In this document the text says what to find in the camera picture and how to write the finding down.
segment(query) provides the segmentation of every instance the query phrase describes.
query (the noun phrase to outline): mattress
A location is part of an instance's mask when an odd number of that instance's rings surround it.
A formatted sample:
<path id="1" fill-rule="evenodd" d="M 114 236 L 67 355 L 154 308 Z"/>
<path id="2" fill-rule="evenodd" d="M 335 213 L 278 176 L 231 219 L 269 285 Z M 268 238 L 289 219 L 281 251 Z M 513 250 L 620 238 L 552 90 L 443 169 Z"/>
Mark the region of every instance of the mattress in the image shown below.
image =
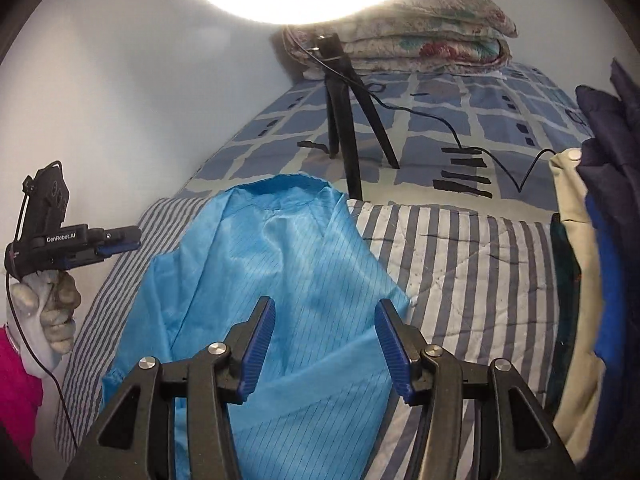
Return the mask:
<path id="1" fill-rule="evenodd" d="M 151 258 L 177 247 L 206 201 L 167 198 L 153 204 L 139 223 L 141 249 L 119 258 L 96 296 L 63 383 L 80 439 L 97 416 L 100 379 Z M 372 254 L 411 299 L 407 321 L 460 359 L 483 364 L 510 359 L 543 401 L 558 320 L 548 225 L 438 206 L 348 205 Z M 473 444 L 473 409 L 468 404 L 463 409 L 461 479 L 469 471 Z M 418 419 L 419 409 L 392 392 L 367 479 L 404 476 Z M 62 412 L 55 438 L 69 461 L 73 446 Z"/>
<path id="2" fill-rule="evenodd" d="M 560 152 L 591 135 L 579 108 L 540 70 L 511 64 L 482 76 L 378 73 L 364 78 L 387 104 L 444 118 L 463 146 L 491 151 L 520 182 L 543 148 Z M 352 95 L 364 200 L 443 205 L 504 218 L 548 222 L 557 209 L 548 155 L 522 193 L 487 155 L 457 153 L 447 128 L 429 118 L 376 104 L 400 169 L 391 168 Z M 321 81 L 295 85 L 215 153 L 179 198 L 207 197 L 279 173 L 303 172 L 346 191 L 342 159 L 298 142 L 328 145 Z"/>

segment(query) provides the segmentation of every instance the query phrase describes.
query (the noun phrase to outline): dark green garment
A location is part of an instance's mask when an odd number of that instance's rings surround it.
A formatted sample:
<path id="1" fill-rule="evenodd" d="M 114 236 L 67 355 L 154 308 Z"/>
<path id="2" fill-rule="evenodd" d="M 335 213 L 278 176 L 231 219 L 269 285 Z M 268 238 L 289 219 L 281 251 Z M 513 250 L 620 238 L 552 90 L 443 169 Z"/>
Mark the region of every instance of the dark green garment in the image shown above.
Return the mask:
<path id="1" fill-rule="evenodd" d="M 559 316 L 551 375 L 546 388 L 545 411 L 551 418 L 554 418 L 558 406 L 560 406 L 566 375 L 569 371 L 569 364 L 571 364 L 571 357 L 574 354 L 575 332 L 580 312 L 582 273 L 558 213 L 551 217 L 550 231 L 558 286 Z"/>

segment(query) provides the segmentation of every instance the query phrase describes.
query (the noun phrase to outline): black tripod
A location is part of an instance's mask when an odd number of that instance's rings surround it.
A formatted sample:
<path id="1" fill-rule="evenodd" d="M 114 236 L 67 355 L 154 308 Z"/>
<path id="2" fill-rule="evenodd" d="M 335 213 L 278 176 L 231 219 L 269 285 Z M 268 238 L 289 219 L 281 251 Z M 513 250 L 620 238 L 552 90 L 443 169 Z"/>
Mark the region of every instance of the black tripod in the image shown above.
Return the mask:
<path id="1" fill-rule="evenodd" d="M 376 138 L 380 143 L 386 160 L 392 168 L 398 170 L 400 165 L 394 153 L 394 149 L 386 136 L 385 127 L 380 120 L 378 111 L 373 104 L 369 92 L 367 92 L 362 79 L 356 74 L 351 65 L 351 59 L 344 53 L 340 38 L 334 34 L 328 38 L 318 37 L 318 49 L 324 62 L 335 72 L 324 67 L 324 86 L 326 88 L 326 112 L 329 121 L 329 157 L 335 158 L 342 147 L 344 160 L 344 173 L 347 177 L 347 189 L 349 197 L 362 200 L 362 181 L 360 179 L 360 164 L 358 163 L 358 147 L 356 145 L 356 132 L 353 126 L 353 113 L 351 112 L 351 99 L 349 89 L 356 96 L 365 117 L 369 121 Z"/>

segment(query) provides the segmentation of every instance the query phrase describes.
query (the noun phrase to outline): gloved hand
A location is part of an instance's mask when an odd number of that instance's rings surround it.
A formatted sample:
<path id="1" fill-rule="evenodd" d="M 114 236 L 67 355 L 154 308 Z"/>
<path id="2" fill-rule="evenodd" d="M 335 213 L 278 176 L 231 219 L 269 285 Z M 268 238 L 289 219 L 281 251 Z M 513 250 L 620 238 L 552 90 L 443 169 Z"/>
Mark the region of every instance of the gloved hand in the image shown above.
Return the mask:
<path id="1" fill-rule="evenodd" d="M 11 285 L 10 293 L 29 346 L 39 361 L 53 371 L 62 355 L 73 347 L 76 331 L 73 314 L 81 302 L 76 282 L 67 272 L 45 270 Z M 45 377 L 46 373 L 24 345 L 8 304 L 7 319 L 9 335 L 20 352 L 24 369 L 29 375 Z"/>

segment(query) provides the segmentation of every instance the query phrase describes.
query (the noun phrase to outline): pink sleeve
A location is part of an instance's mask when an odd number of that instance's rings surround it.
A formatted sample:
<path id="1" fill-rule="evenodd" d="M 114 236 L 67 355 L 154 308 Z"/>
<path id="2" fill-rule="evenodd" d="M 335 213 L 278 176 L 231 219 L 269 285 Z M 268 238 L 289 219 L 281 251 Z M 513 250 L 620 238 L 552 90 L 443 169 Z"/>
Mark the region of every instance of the pink sleeve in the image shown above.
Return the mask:
<path id="1" fill-rule="evenodd" d="M 42 381 L 24 371 L 20 356 L 0 328 L 0 422 L 15 447 L 31 463 L 36 414 L 42 404 Z"/>

